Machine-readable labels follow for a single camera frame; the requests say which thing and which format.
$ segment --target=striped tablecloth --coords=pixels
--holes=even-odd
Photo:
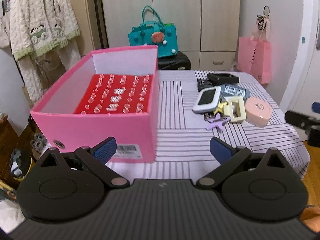
[[[143,179],[187,179],[194,182],[219,166],[210,154],[209,142],[218,137],[226,143],[246,146],[264,153],[277,147],[297,174],[303,178],[310,156],[295,129],[284,120],[284,113],[249,74],[234,73],[239,86],[248,88],[252,97],[267,101],[273,109],[268,125],[255,127],[247,122],[227,123],[225,130],[206,130],[203,115],[194,114],[197,79],[205,79],[209,71],[160,71],[157,155],[153,163],[113,163],[107,166],[131,182]]]

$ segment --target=wooden floor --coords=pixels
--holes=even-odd
[[[309,205],[320,207],[320,148],[304,144],[310,154],[311,160],[307,173],[303,179],[304,184],[309,192]]]

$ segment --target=pink box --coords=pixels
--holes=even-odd
[[[147,111],[142,114],[73,114],[92,75],[101,73],[153,75]],[[30,112],[51,145],[58,141],[65,146],[60,148],[61,152],[73,152],[81,146],[93,147],[113,136],[118,145],[138,147],[134,155],[113,157],[111,161],[151,163],[156,157],[158,96],[157,46],[102,49],[90,52],[70,68]]]

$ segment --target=blue object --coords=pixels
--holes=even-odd
[[[220,164],[225,163],[232,157],[232,151],[215,140],[215,138],[210,140],[210,152]]]
[[[117,142],[113,137],[108,137],[97,146],[90,149],[90,153],[101,161],[103,164],[106,164],[117,151]]]
[[[314,102],[312,104],[312,111],[317,113],[317,114],[320,114],[320,103]]]
[[[157,21],[144,21],[144,13],[146,8],[150,8],[153,14],[158,18]],[[154,43],[151,35],[154,32],[162,32],[164,40],[159,43]],[[131,46],[136,45],[157,45],[158,57],[173,56],[178,53],[178,42],[176,27],[172,23],[163,24],[159,15],[149,5],[145,6],[142,10],[142,23],[139,27],[132,27],[132,32],[128,34]]]

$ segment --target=barcode label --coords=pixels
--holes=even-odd
[[[117,144],[117,151],[113,158],[140,159],[142,154],[138,144]]]
[[[236,97],[244,97],[245,96],[245,90],[239,89],[239,88],[234,88],[234,87],[229,87],[226,86],[225,93],[232,95],[232,96],[236,96]]]

